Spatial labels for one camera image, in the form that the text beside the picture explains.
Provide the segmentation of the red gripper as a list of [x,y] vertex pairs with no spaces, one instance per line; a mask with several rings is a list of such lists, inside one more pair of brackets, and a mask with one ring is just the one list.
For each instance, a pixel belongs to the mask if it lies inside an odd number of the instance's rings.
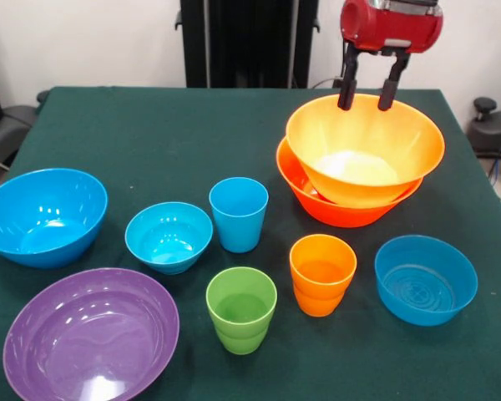
[[437,1],[345,1],[340,16],[343,38],[349,42],[344,57],[338,107],[352,107],[357,87],[358,49],[376,52],[384,48],[404,48],[397,53],[388,78],[382,86],[378,108],[392,107],[402,72],[410,55],[429,50],[443,28],[443,10]]

